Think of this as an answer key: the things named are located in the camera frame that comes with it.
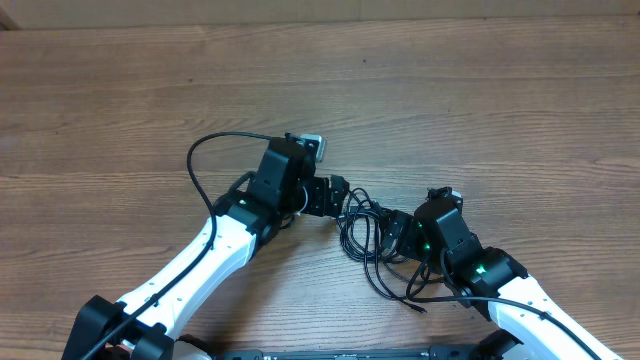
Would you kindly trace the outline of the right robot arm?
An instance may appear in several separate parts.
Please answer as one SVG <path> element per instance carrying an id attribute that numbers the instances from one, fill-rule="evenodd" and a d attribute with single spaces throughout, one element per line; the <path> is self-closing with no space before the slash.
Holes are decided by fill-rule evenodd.
<path id="1" fill-rule="evenodd" d="M 422 310 L 458 302 L 499 328 L 495 345 L 478 358 L 614 359 L 616 353 L 562 310 L 524 265 L 506 251 L 485 247 L 466 224 L 463 198 L 432 189 L 414 213 L 373 207 L 382 237 L 378 259 L 415 260 L 400 301 Z"/>

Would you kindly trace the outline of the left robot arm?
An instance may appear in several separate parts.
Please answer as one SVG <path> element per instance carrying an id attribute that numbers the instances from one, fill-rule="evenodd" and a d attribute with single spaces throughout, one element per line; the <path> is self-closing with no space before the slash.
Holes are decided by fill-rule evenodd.
<path id="1" fill-rule="evenodd" d="M 131 359 L 173 358 L 182 330 L 204 301 L 297 216 L 339 216 L 348 182 L 315 174 L 325 139 L 287 133 L 266 140 L 258 169 L 205 202 L 205 225 L 164 268 L 116 302 L 94 296 L 81 308 L 64 358 L 98 359 L 121 345 Z"/>

